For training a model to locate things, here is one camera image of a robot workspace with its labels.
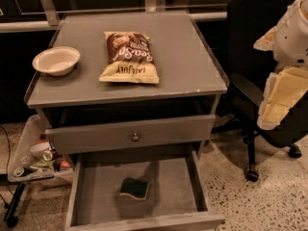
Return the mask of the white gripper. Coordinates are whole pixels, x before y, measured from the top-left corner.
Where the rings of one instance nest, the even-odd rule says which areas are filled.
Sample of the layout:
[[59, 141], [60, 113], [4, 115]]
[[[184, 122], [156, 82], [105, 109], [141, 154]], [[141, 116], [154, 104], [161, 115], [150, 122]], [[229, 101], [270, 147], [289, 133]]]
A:
[[290, 109], [308, 91], [308, 0], [295, 0], [276, 27], [257, 39], [253, 48], [272, 51], [276, 70], [266, 81], [257, 125], [263, 130], [277, 127]]

